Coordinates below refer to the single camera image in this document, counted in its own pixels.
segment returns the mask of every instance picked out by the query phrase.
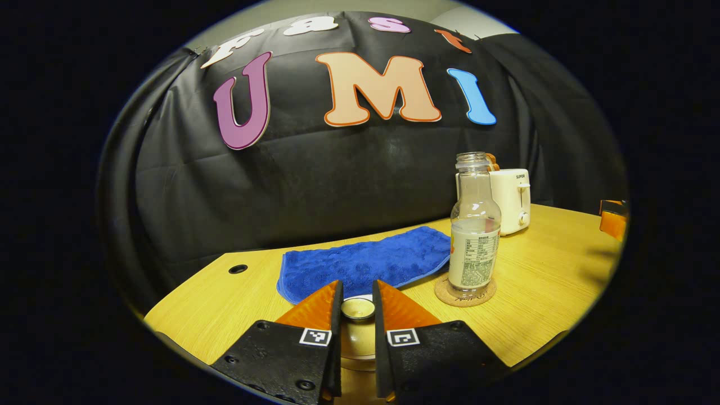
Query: letter m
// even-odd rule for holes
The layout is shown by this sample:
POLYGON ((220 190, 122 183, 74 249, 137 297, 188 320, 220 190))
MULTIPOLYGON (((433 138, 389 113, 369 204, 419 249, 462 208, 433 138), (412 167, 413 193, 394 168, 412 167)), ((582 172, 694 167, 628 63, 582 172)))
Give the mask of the letter m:
POLYGON ((325 122, 335 127, 358 125, 370 119, 370 111, 360 107, 357 92, 363 94, 375 112, 384 120, 392 117, 397 93, 402 93, 400 117, 408 121, 440 120, 425 85, 423 63, 406 56, 393 56, 380 74, 363 58, 352 52, 330 52, 315 60, 328 67, 333 92, 333 109, 325 114, 325 122))

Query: cork coaster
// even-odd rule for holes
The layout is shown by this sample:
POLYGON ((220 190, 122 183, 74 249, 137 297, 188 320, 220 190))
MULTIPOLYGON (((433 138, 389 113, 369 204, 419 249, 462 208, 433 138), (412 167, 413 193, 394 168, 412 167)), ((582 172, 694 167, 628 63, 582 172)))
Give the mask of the cork coaster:
POLYGON ((450 295, 450 292, 448 291, 449 288, 452 287, 450 286, 448 281, 448 274, 445 273, 444 275, 440 276, 438 282, 435 283, 435 295, 440 299, 440 301, 443 301, 448 305, 464 308, 488 302, 488 300, 495 295, 495 291, 498 289, 498 285, 497 283, 495 283, 495 279, 491 278, 490 282, 484 287, 485 291, 480 292, 479 295, 476 295, 474 298, 471 299, 454 297, 450 295))

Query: blue letter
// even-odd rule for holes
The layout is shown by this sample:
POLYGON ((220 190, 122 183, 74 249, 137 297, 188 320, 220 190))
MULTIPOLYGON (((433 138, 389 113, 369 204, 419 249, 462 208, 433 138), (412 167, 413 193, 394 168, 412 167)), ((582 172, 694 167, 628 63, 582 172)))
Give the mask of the blue letter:
POLYGON ((477 86, 477 77, 460 69, 448 69, 448 74, 460 84, 460 89, 465 94, 467 105, 470 107, 467 117, 472 122, 480 125, 492 125, 498 121, 487 109, 485 99, 482 98, 480 88, 477 86))

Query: small cup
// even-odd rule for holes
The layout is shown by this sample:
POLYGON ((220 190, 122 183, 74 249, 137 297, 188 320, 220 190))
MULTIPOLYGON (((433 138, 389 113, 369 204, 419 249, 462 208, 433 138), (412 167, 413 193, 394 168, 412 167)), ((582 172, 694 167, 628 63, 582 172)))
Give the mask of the small cup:
POLYGON ((362 322, 375 314, 375 304, 366 298, 348 298, 343 301, 340 311, 353 322, 362 322))

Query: glass bottle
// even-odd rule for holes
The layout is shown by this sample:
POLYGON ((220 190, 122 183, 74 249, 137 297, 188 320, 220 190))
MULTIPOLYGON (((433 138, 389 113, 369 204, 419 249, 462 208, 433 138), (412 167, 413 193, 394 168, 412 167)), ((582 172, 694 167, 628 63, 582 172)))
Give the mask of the glass bottle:
POLYGON ((458 201, 450 213, 449 292, 471 299, 490 282, 500 243, 500 206, 492 199, 485 152, 457 155, 458 201))

